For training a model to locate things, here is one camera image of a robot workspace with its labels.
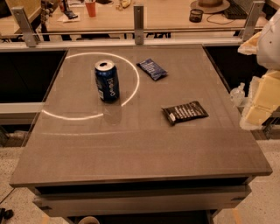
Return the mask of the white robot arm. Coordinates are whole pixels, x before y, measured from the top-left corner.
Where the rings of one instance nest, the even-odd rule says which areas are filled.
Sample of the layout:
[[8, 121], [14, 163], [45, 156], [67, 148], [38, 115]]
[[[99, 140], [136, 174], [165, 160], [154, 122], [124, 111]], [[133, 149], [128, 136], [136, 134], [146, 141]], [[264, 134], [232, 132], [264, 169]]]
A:
[[261, 78], [251, 81], [240, 120], [242, 129], [259, 130], [280, 107], [280, 9], [261, 31], [241, 44], [238, 52], [255, 54], [257, 63], [268, 69]]

